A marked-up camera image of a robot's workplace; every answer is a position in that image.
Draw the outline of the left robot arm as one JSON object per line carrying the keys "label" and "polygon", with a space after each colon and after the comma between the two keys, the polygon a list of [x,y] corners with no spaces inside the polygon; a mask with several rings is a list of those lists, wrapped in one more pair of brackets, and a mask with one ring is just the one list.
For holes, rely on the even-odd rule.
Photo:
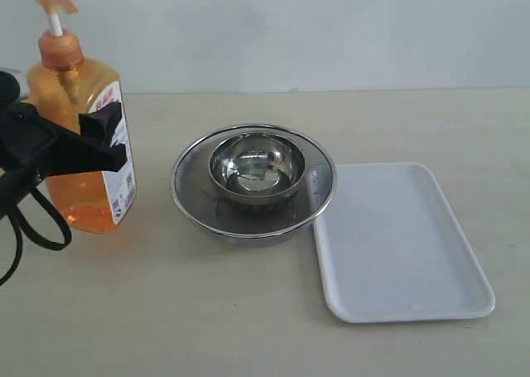
{"label": "left robot arm", "polygon": [[123,116],[115,101],[91,114],[78,116],[80,132],[61,127],[19,100],[20,85],[1,73],[1,216],[15,209],[49,176],[118,172],[127,161],[123,144],[111,143]]}

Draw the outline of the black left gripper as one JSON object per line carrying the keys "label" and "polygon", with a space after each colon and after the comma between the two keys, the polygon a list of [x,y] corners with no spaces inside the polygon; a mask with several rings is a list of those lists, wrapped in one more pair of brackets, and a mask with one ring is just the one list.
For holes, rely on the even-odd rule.
{"label": "black left gripper", "polygon": [[113,145],[113,135],[122,118],[122,104],[113,101],[80,114],[78,134],[43,118],[32,104],[1,107],[1,178],[18,170],[36,170],[41,178],[118,172],[126,149]]}

